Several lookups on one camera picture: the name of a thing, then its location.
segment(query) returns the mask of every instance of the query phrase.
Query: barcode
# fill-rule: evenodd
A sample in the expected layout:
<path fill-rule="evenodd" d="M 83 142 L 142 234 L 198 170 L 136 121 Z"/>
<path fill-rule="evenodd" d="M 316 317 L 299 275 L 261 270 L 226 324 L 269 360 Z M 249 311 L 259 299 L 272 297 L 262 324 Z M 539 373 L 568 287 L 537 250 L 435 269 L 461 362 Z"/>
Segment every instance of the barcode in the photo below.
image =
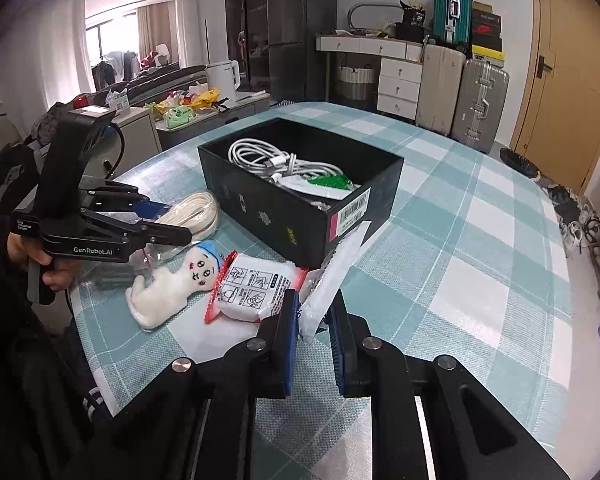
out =
<path fill-rule="evenodd" d="M 355 199 L 354 202 L 347 205 L 346 208 L 338 213 L 336 236 L 345 233 L 347 229 L 362 218 L 366 212 L 370 192 L 371 188 L 367 189 L 362 195 Z"/>

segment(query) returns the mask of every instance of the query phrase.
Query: wooden door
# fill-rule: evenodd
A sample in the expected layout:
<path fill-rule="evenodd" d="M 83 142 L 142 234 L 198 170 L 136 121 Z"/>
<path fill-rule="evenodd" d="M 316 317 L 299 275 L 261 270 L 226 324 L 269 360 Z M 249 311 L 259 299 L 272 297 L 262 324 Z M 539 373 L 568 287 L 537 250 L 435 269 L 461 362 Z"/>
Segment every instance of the wooden door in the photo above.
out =
<path fill-rule="evenodd" d="M 594 0 L 539 3 L 536 72 L 516 151 L 580 192 L 600 154 L 600 8 Z"/>

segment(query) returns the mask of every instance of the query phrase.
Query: dark gray refrigerator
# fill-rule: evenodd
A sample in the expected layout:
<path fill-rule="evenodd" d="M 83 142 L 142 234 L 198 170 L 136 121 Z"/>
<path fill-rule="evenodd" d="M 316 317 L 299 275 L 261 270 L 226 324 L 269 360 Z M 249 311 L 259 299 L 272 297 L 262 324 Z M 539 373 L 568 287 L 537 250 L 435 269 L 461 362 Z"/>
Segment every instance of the dark gray refrigerator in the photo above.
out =
<path fill-rule="evenodd" d="M 336 29 L 338 0 L 267 0 L 271 97 L 324 100 L 325 58 L 315 35 Z"/>

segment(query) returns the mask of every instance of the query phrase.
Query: kettle handle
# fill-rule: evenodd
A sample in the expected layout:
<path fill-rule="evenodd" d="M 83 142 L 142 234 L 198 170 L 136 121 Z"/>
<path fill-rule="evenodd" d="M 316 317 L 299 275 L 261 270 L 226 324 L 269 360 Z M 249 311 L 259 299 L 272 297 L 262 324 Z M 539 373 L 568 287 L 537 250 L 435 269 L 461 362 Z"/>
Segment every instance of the kettle handle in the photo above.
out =
<path fill-rule="evenodd" d="M 235 59 L 231 62 L 231 68 L 234 71 L 234 89 L 237 90 L 240 86 L 240 65 Z"/>

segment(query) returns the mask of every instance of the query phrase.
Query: gray suitcase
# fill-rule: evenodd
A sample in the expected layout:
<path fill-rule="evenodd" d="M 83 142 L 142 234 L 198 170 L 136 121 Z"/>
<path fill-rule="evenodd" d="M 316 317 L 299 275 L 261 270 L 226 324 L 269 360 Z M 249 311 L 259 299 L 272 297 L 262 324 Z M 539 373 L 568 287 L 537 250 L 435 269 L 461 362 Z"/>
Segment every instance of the gray suitcase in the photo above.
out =
<path fill-rule="evenodd" d="M 453 139 L 489 153 L 500 125 L 509 74 L 491 63 L 470 59 L 462 72 Z"/>
<path fill-rule="evenodd" d="M 422 60 L 422 78 L 416 124 L 444 136 L 451 131 L 464 54 L 444 46 L 428 44 Z"/>

